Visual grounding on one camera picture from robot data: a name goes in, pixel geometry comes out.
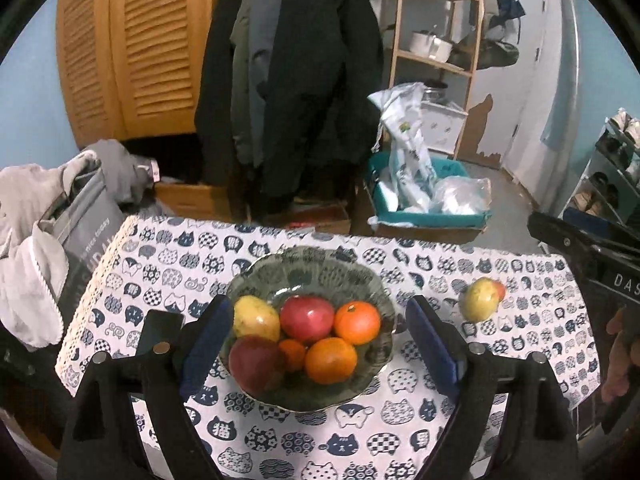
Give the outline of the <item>person's right hand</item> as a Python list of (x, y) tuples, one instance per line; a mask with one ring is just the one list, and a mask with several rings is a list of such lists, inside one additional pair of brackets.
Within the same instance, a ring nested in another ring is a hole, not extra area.
[(629, 371), (631, 367), (640, 365), (639, 338), (629, 347), (623, 342), (623, 317), (623, 310), (620, 309), (606, 326), (606, 332), (615, 335), (616, 339), (608, 355), (608, 374), (601, 386), (601, 398), (605, 404), (610, 404), (627, 393), (630, 386)]

